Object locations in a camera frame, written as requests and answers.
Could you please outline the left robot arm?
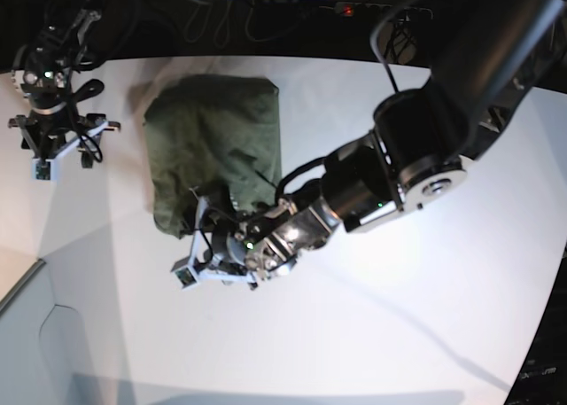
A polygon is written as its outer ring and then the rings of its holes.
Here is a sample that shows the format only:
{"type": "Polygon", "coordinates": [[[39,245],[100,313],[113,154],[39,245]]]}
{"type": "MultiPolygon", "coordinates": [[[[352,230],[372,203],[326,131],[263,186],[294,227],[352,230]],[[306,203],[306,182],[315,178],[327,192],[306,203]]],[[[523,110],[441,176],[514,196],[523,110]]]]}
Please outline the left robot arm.
{"type": "Polygon", "coordinates": [[[190,252],[172,273],[185,289],[205,280],[256,288],[287,275],[336,230],[371,230],[460,185],[466,165],[481,155],[482,122],[495,120],[503,131],[565,49],[556,32],[565,6],[477,0],[423,87],[395,90],[377,106],[366,135],[299,167],[323,167],[322,176],[293,193],[279,184],[274,203],[252,214],[199,196],[190,252]]]}

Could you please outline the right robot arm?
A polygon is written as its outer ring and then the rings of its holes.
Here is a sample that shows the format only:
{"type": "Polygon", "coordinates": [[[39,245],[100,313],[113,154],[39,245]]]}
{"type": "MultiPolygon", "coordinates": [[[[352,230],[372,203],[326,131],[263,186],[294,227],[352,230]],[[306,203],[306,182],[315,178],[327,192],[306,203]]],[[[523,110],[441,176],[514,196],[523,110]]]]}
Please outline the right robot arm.
{"type": "Polygon", "coordinates": [[[22,149],[33,153],[35,180],[54,180],[58,163],[72,151],[80,153],[84,168],[102,162],[102,135],[120,130],[120,123],[103,113],[78,110],[80,102],[104,91],[103,82],[90,79],[77,90],[72,86],[74,73],[97,66],[88,54],[88,34],[102,14],[98,0],[54,0],[36,38],[16,54],[12,83],[30,111],[10,118],[8,126],[19,130],[22,149]]]}

